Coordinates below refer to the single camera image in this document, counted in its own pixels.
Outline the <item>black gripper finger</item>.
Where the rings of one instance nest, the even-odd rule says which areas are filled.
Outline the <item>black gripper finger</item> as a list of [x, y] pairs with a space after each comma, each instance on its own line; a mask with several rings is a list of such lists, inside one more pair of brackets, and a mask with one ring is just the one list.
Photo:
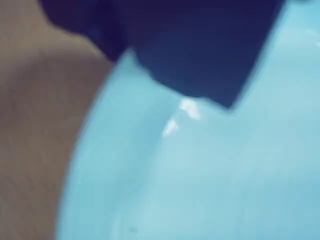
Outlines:
[[129, 45], [112, 0], [42, 0], [41, 7], [53, 25], [86, 37], [113, 62]]
[[156, 81], [230, 108], [259, 60], [282, 0], [119, 0], [129, 46]]

